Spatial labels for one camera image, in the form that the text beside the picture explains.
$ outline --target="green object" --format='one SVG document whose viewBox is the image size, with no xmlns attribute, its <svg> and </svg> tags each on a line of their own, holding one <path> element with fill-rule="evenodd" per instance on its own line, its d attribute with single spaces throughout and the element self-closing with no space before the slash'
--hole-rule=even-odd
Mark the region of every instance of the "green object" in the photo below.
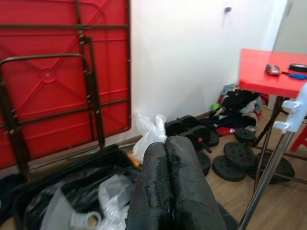
<svg viewBox="0 0 307 230">
<path fill-rule="evenodd" d="M 218 104 L 218 103 L 212 104 L 212 105 L 211 105 L 211 110 L 212 110 L 212 111 L 215 111 L 215 110 L 217 110 L 219 107 L 220 107 L 220 104 Z"/>
</svg>

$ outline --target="blue object on table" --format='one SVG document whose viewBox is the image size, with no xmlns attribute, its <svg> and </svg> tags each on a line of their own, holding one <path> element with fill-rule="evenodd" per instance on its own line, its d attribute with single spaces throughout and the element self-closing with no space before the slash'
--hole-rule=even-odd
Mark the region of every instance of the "blue object on table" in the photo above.
<svg viewBox="0 0 307 230">
<path fill-rule="evenodd" d="M 295 78 L 295 79 L 300 79 L 300 80 L 305 80 L 305 79 L 307 79 L 307 75 L 305 75 L 305 74 L 300 74 L 300 73 L 289 73 L 289 77 Z"/>
</svg>

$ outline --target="red stool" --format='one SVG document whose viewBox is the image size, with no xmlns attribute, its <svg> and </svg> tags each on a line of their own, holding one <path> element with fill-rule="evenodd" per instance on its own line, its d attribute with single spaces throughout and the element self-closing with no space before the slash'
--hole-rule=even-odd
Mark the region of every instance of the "red stool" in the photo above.
<svg viewBox="0 0 307 230">
<path fill-rule="evenodd" d="M 307 139 L 307 126 L 305 126 L 305 128 L 303 129 L 301 134 L 295 140 L 295 142 L 293 143 L 293 145 L 290 148 L 290 151 L 295 152 L 300 145 L 307 146 L 307 140 L 306 139 Z"/>
</svg>

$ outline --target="dumbbell handle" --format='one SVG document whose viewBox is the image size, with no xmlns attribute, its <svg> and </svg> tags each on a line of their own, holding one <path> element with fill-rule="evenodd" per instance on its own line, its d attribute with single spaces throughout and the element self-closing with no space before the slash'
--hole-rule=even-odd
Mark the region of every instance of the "dumbbell handle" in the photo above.
<svg viewBox="0 0 307 230">
<path fill-rule="evenodd" d="M 202 138 L 198 138 L 198 143 L 203 146 L 203 148 L 207 150 L 208 153 L 212 153 L 212 150 L 202 141 Z"/>
</svg>

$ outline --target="door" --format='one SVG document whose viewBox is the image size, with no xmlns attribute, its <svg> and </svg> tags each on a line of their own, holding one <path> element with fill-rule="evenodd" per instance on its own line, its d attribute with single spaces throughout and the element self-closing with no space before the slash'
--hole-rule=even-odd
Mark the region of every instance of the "door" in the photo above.
<svg viewBox="0 0 307 230">
<path fill-rule="evenodd" d="M 274 51 L 307 54 L 307 1 L 289 0 L 278 32 Z M 273 109 L 276 96 L 270 95 L 269 109 Z"/>
</svg>

